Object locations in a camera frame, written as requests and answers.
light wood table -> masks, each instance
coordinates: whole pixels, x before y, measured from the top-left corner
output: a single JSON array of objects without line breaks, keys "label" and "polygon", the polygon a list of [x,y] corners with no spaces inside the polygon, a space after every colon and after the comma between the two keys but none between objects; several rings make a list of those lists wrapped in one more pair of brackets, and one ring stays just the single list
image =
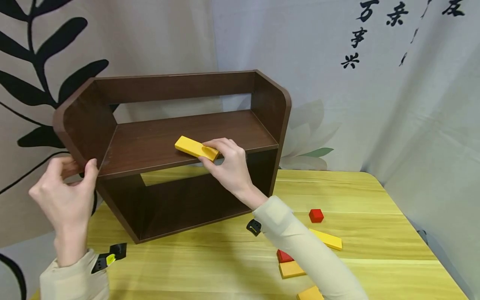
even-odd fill
[{"label": "light wood table", "polygon": [[[144,174],[153,184],[203,173],[180,167]],[[466,299],[379,182],[361,172],[279,170],[275,194],[307,227],[343,239],[334,252],[370,299]],[[308,212],[325,219],[312,224]],[[276,248],[245,229],[244,215],[144,244],[132,243],[105,204],[92,217],[88,244],[107,252],[129,243],[127,257],[108,268],[112,300],[290,299],[314,284],[281,279]]]}]

beige sleeve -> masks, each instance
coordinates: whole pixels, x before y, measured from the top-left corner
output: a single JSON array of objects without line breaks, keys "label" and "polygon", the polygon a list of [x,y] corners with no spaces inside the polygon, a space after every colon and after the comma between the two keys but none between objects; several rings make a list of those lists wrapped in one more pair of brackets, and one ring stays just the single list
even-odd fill
[{"label": "beige sleeve", "polygon": [[278,197],[254,210],[262,232],[278,249],[288,253],[315,282],[327,300],[368,299],[346,265],[311,233]]},{"label": "beige sleeve", "polygon": [[55,259],[40,275],[42,300],[107,300],[107,271],[91,274],[98,254],[92,249],[76,264],[59,268]]}]

red cube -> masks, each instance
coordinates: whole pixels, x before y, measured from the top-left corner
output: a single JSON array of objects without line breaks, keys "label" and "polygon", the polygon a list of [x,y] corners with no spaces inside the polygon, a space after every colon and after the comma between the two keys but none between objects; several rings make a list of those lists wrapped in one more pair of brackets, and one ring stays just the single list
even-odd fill
[{"label": "red cube", "polygon": [[324,215],[320,209],[312,209],[308,216],[312,223],[320,223],[324,220]]},{"label": "red cube", "polygon": [[276,257],[278,258],[279,263],[288,263],[294,261],[294,259],[291,258],[290,255],[286,254],[281,250],[276,251]]}]

wall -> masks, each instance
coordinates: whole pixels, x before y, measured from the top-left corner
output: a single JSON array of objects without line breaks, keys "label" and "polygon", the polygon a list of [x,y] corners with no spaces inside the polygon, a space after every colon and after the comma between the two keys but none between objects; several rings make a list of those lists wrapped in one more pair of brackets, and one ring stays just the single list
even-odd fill
[{"label": "wall", "polygon": [[[99,76],[260,69],[292,96],[281,167],[372,173],[412,223],[426,231],[461,288],[471,299],[480,297],[475,284],[480,281],[475,255],[480,252],[480,2],[459,1],[452,13],[448,0],[403,0],[408,13],[393,26],[388,15],[395,7],[401,11],[398,0],[372,4],[370,16],[360,0],[65,2],[33,26],[37,50],[67,20],[88,21],[46,63],[55,100],[65,78],[97,60],[108,60]],[[29,11],[30,0],[19,3]],[[0,28],[28,48],[24,22],[0,14]],[[363,40],[355,39],[362,28],[367,30]],[[342,64],[350,56],[358,60],[355,68]],[[43,90],[25,60],[0,51],[0,71]],[[26,105],[1,86],[0,102],[50,125],[48,105]],[[145,120],[248,105],[249,97],[238,95],[190,101],[187,110],[168,102],[121,105],[115,115],[120,121]],[[45,146],[44,136],[31,139],[30,147],[19,146],[17,141],[37,126],[0,107],[0,189],[62,151]],[[51,251],[50,226],[26,195],[44,168],[0,194],[0,252],[19,254],[15,260],[28,273],[29,292],[35,290],[30,278],[39,272],[34,264],[40,268],[51,259],[48,254],[33,262],[22,254],[32,243]],[[1,269],[0,288],[11,280]]]}]

wooden shelf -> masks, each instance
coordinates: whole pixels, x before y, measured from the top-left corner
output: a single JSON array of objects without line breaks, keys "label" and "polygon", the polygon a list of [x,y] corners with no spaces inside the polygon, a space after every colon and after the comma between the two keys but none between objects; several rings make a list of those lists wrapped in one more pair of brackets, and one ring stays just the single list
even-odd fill
[{"label": "wooden shelf", "polygon": [[175,149],[181,135],[199,142],[227,137],[247,153],[278,148],[251,110],[119,124],[99,177],[115,178],[198,162]]},{"label": "wooden shelf", "polygon": [[[243,93],[249,110],[126,124],[109,106]],[[252,183],[271,196],[290,108],[288,92],[258,70],[90,78],[55,110],[53,129],[81,167],[97,159],[96,190],[140,243],[250,211],[211,174],[145,186],[141,173],[198,162],[175,149],[180,136],[234,140]]]}]

